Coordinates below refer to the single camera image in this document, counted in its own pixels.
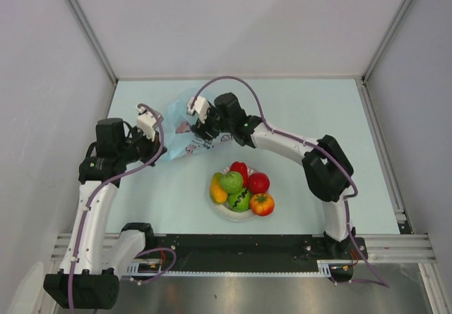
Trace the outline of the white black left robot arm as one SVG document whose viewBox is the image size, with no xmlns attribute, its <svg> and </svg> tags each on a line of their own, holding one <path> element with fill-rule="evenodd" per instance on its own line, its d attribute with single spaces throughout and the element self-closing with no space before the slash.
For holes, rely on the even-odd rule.
<svg viewBox="0 0 452 314">
<path fill-rule="evenodd" d="M 59 269 L 44 278 L 44 290 L 62 307 L 109 310 L 119 295 L 119 281 L 137 256 L 156 249 L 149 223 L 129 222 L 118 241 L 103 250 L 107 219 L 129 164 L 153 166 L 165 153 L 162 117 L 144 112 L 131 126 L 121 118 L 102 119 L 96 140 L 78 168 L 78 209 L 71 238 Z"/>
</svg>

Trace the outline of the red fake bell pepper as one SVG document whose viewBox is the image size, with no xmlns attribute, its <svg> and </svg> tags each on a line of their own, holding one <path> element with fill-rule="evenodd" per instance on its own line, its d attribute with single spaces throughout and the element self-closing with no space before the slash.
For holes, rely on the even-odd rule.
<svg viewBox="0 0 452 314">
<path fill-rule="evenodd" d="M 244 162 L 233 162 L 230 166 L 230 171 L 238 172 L 242 175 L 243 187 L 247 187 L 248 184 L 248 167 Z"/>
</svg>

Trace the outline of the red fake tomato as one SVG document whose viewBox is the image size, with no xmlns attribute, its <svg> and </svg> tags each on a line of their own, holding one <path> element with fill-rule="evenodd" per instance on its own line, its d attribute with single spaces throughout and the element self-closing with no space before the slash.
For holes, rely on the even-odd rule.
<svg viewBox="0 0 452 314">
<path fill-rule="evenodd" d="M 270 194 L 258 193 L 251 197 L 249 207 L 255 215 L 265 217 L 274 211 L 275 201 Z"/>
</svg>

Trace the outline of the green fake custard apple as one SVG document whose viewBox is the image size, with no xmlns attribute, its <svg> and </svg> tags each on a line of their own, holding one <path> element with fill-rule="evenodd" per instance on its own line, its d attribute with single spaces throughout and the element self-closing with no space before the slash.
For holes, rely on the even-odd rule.
<svg viewBox="0 0 452 314">
<path fill-rule="evenodd" d="M 229 194 L 240 192 L 243 182 L 243 176 L 236 171 L 229 171 L 220 178 L 222 189 Z"/>
</svg>

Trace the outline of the red fake apple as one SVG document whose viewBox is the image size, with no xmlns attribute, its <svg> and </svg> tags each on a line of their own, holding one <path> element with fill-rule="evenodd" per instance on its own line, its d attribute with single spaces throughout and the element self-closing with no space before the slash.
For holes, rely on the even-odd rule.
<svg viewBox="0 0 452 314">
<path fill-rule="evenodd" d="M 247 188 L 253 194 L 266 193 L 270 188 L 270 179 L 262 172 L 256 172 L 248 177 Z"/>
</svg>

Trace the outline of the green fake watermelon ball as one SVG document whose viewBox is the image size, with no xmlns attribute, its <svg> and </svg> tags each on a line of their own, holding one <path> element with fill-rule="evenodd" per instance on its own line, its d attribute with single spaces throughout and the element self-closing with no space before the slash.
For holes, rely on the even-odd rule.
<svg viewBox="0 0 452 314">
<path fill-rule="evenodd" d="M 238 193 L 229 194 L 227 203 L 233 212 L 246 212 L 252 196 L 248 188 L 242 188 Z"/>
</svg>

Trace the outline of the white paper plate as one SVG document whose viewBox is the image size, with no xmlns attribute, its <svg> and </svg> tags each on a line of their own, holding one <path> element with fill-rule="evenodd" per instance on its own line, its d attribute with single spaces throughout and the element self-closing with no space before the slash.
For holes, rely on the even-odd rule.
<svg viewBox="0 0 452 314">
<path fill-rule="evenodd" d="M 242 188 L 236 193 L 228 193 L 220 183 L 229 171 L 241 174 Z M 268 176 L 244 162 L 233 162 L 229 167 L 214 173 L 209 185 L 209 196 L 215 211 L 232 221 L 245 221 L 255 217 L 270 215 L 275 209 L 275 199 L 268 192 Z"/>
</svg>

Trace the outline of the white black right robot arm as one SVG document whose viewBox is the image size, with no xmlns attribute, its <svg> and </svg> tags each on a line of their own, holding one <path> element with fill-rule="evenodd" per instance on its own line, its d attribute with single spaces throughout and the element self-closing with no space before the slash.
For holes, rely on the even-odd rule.
<svg viewBox="0 0 452 314">
<path fill-rule="evenodd" d="M 300 164 L 309 190 L 323 203 L 327 253 L 343 258 L 350 252 L 352 226 L 345 200 L 357 195 L 357 188 L 354 169 L 334 137 L 305 138 L 275 129 L 262 116 L 246 114 L 231 92 L 217 96 L 214 103 L 200 95 L 191 97 L 187 114 L 197 117 L 191 129 L 207 142 L 228 133 L 242 147 L 267 150 Z"/>
</svg>

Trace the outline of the light blue plastic bag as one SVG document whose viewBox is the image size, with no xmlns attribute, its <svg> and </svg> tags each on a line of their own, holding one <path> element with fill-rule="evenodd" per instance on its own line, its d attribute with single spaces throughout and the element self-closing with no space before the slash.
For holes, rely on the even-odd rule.
<svg viewBox="0 0 452 314">
<path fill-rule="evenodd" d="M 196 88 L 183 91 L 174 98 L 163 113 L 164 145 L 167 149 L 162 161 L 169 162 L 187 155 L 202 154 L 232 142 L 229 133 L 221 133 L 211 143 L 198 137 L 191 130 L 197 118 L 187 114 L 187 104 L 197 93 Z"/>
</svg>

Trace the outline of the yellow green fake mango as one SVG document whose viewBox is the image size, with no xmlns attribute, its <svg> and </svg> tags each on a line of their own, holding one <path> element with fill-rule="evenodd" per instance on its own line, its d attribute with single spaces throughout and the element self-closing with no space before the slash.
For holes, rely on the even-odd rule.
<svg viewBox="0 0 452 314">
<path fill-rule="evenodd" d="M 222 178 L 223 174 L 218 172 L 213 174 L 213 177 L 210 181 L 210 188 L 209 188 L 209 194 L 210 199 L 215 204 L 223 204 L 227 201 L 229 194 L 222 188 L 220 185 L 220 179 Z"/>
</svg>

